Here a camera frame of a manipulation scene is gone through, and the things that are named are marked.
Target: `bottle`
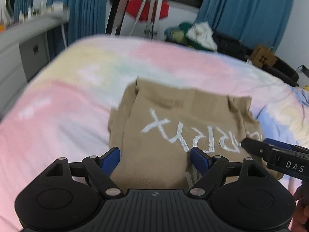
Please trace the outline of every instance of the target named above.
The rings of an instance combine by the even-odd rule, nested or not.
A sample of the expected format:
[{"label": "bottle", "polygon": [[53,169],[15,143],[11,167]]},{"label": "bottle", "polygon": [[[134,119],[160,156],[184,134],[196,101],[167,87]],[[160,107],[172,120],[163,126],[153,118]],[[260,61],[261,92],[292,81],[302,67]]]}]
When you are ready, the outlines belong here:
[{"label": "bottle", "polygon": [[2,8],[0,8],[0,33],[5,31],[5,24],[2,20]]},{"label": "bottle", "polygon": [[43,15],[44,14],[44,11],[45,11],[45,5],[44,5],[44,2],[41,1],[41,6],[40,6],[40,15]]},{"label": "bottle", "polygon": [[29,5],[27,18],[30,19],[31,17],[32,17],[32,9],[31,9],[31,7]]},{"label": "bottle", "polygon": [[25,21],[25,16],[24,16],[24,14],[20,11],[19,22],[24,22],[24,21]]}]

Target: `red object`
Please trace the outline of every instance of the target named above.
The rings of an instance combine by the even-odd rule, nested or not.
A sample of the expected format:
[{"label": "red object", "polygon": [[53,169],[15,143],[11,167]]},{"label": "red object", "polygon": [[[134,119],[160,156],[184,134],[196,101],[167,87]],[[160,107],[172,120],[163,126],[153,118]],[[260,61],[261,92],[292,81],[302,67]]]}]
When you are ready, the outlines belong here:
[{"label": "red object", "polygon": [[[131,16],[136,18],[138,10],[141,7],[141,4],[142,4],[142,0],[130,0],[129,3],[128,3],[126,11]],[[163,18],[166,18],[168,16],[168,9],[169,9],[169,7],[170,6],[169,6],[169,4],[167,2],[163,2],[162,3],[162,8],[161,8],[161,13],[160,13],[160,18],[159,19],[163,19]],[[157,8],[157,3],[154,4],[154,10],[153,10],[152,19],[151,19],[152,22],[155,19],[154,17],[155,17],[155,13],[156,13],[156,8]],[[144,6],[144,9],[142,11],[142,14],[141,14],[141,16],[140,16],[138,21],[147,21],[149,9],[150,9],[150,2],[147,1],[145,6]]]}]

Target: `folded shirt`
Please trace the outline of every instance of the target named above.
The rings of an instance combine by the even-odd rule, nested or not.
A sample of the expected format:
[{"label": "folded shirt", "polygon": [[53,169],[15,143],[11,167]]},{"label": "folded shirt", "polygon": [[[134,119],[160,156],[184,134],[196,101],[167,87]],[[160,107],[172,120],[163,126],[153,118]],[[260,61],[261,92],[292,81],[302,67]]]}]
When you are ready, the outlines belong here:
[{"label": "folded shirt", "polygon": [[192,147],[234,162],[252,157],[240,142],[245,137],[262,141],[263,134],[250,104],[250,97],[177,89],[137,79],[125,90],[118,110],[111,111],[110,146],[121,151],[111,179],[123,191],[187,190],[200,178],[190,163]]}]

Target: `human hand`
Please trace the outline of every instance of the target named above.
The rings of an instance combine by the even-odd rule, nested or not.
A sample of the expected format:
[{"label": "human hand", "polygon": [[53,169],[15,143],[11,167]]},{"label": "human hand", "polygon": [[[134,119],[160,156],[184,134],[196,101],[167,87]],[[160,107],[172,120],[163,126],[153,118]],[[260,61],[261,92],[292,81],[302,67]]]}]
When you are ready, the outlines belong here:
[{"label": "human hand", "polygon": [[303,186],[300,186],[294,193],[295,201],[299,200],[293,215],[292,232],[308,232],[305,228],[305,224],[309,218],[309,205],[304,207],[301,198]]}]

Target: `logo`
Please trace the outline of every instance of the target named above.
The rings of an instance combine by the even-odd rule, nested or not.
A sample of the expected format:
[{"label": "logo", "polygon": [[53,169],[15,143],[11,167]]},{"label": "logo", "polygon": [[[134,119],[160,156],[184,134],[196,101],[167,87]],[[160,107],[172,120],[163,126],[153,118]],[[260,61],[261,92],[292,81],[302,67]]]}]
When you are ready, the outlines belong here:
[{"label": "logo", "polygon": [[[152,118],[154,119],[154,122],[151,122],[150,124],[148,124],[147,126],[145,126],[142,130],[141,133],[148,133],[150,130],[157,128],[160,132],[160,134],[162,135],[162,138],[165,139],[166,141],[168,141],[169,143],[175,143],[177,141],[180,142],[182,148],[184,149],[185,152],[190,152],[190,148],[187,145],[186,141],[184,140],[183,136],[182,136],[182,129],[183,129],[183,123],[181,123],[180,121],[178,122],[178,126],[177,126],[177,133],[176,136],[169,138],[167,136],[167,134],[164,131],[163,126],[165,124],[168,124],[171,122],[170,119],[164,118],[164,119],[159,119],[159,117],[157,116],[157,114],[155,113],[155,110],[150,108],[149,109],[150,115],[152,116]],[[191,129],[193,131],[195,131],[198,135],[195,136],[193,138],[192,141],[192,146],[191,147],[197,147],[198,145],[198,141],[201,138],[206,138],[206,136],[197,128],[195,127],[191,127]],[[212,126],[207,126],[208,129],[208,136],[209,136],[209,150],[203,150],[204,153],[213,153],[215,152],[214,149],[214,131],[213,131],[213,127]],[[236,140],[235,135],[232,134],[231,131],[227,133],[225,133],[224,131],[222,131],[219,127],[215,127],[216,131],[221,133],[222,136],[219,138],[219,144],[220,146],[229,152],[234,152],[234,153],[240,153],[239,147],[241,147],[240,143]],[[247,135],[250,136],[251,138],[255,135],[257,135],[258,140],[260,140],[260,135],[258,132],[254,132],[254,133],[249,133],[247,132]],[[227,145],[225,144],[225,140],[231,140],[231,143],[233,145],[233,148],[229,148],[227,147]]]},{"label": "logo", "polygon": [[152,195],[153,197],[158,197],[160,194],[159,194],[158,192],[153,192],[151,195]]},{"label": "logo", "polygon": [[304,167],[305,166],[297,165],[297,163],[290,162],[290,161],[287,162],[285,167],[286,168],[291,168],[292,165],[293,165],[292,170],[299,171],[300,173],[302,173],[304,171]]}]

